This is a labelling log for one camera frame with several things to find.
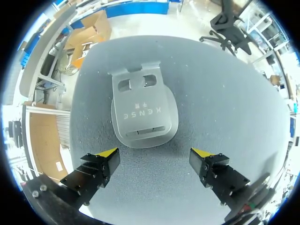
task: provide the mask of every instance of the cardboard box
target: cardboard box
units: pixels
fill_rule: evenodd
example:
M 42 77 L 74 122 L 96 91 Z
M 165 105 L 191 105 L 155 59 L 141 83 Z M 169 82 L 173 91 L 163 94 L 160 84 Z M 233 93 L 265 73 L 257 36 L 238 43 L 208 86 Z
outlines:
M 278 75 L 271 75 L 270 77 L 270 82 L 271 84 L 273 84 L 274 86 L 280 86 L 280 76 Z
M 76 48 L 74 49 L 71 64 L 75 66 L 76 68 L 81 68 L 81 65 L 83 63 L 83 60 L 85 56 L 83 56 L 83 51 L 88 51 L 91 46 L 95 43 L 101 42 L 102 38 L 99 35 L 92 36 L 86 40 L 85 43 L 90 43 L 88 45 L 82 45 L 78 44 Z
M 83 2 L 83 0 L 69 0 L 69 1 L 68 1 L 68 4 L 69 4 L 69 5 L 74 5 L 74 4 L 79 4 L 79 3 L 81 3 L 81 2 Z
M 37 107 L 54 109 L 52 105 L 37 103 Z M 49 114 L 30 113 L 30 142 L 34 161 L 39 173 L 45 173 L 53 181 L 67 176 L 67 170 L 60 155 L 60 138 L 58 135 L 56 116 Z
M 75 29 L 69 37 L 64 49 L 74 49 L 77 45 L 86 43 L 89 38 L 98 35 L 98 42 L 109 40 L 112 28 L 107 20 L 105 10 L 93 13 L 81 20 L 84 28 Z

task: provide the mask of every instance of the white floor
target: white floor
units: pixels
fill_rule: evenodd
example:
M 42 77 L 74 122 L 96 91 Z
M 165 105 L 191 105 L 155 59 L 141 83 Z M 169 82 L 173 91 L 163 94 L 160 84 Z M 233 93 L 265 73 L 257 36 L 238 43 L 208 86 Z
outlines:
M 187 0 L 183 4 L 182 12 L 179 12 L 179 8 L 180 3 L 170 3 L 167 15 L 135 14 L 110 18 L 111 39 L 137 35 L 164 35 L 199 41 L 199 37 L 209 36 L 210 20 L 221 11 L 221 7 L 210 0 Z M 204 43 L 215 46 L 221 51 L 219 43 L 211 41 Z M 238 50 L 237 58 L 245 63 L 251 63 L 262 56 L 254 44 L 250 43 L 250 48 L 251 56 Z M 266 71 L 269 75 L 272 74 L 266 60 L 256 63 L 255 68 Z M 60 90 L 50 91 L 48 104 L 55 105 L 58 109 L 70 110 L 77 76 L 78 73 L 72 76 L 61 74 L 61 81 L 66 85 L 66 92 L 60 96 Z

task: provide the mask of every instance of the blue shelf trim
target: blue shelf trim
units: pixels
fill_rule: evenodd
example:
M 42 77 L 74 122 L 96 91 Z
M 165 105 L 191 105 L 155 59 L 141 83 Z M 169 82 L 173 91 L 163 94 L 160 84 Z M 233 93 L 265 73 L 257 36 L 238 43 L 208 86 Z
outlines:
M 118 5 L 103 7 L 100 10 L 105 10 L 107 18 L 130 15 L 130 14 L 168 14 L 169 2 L 124 2 Z M 82 28 L 83 24 L 80 20 L 71 24 L 73 29 Z

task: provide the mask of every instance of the cable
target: cable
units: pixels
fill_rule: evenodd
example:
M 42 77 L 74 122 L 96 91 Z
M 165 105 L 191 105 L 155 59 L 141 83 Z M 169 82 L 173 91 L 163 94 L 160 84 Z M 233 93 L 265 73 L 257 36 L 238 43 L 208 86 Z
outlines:
M 51 178 L 51 179 L 53 179 L 53 180 L 58 180 L 58 181 L 60 181 L 59 179 L 56 179 L 56 178 L 53 178 L 53 177 L 49 177 L 49 178 Z

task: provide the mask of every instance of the office equipment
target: office equipment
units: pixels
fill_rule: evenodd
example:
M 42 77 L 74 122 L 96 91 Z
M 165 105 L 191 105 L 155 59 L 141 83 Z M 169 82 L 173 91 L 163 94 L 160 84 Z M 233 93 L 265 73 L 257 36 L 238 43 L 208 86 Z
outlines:
M 210 25 L 213 30 L 210 31 L 210 35 L 215 37 L 200 37 L 199 41 L 203 42 L 205 39 L 221 43 L 222 50 L 226 48 L 235 56 L 237 50 L 241 48 L 248 55 L 251 55 L 248 42 L 251 39 L 248 37 L 246 32 L 240 30 L 234 25 L 236 20 L 241 20 L 236 14 L 233 13 L 232 0 L 222 0 L 222 12 L 214 17 L 210 21 Z

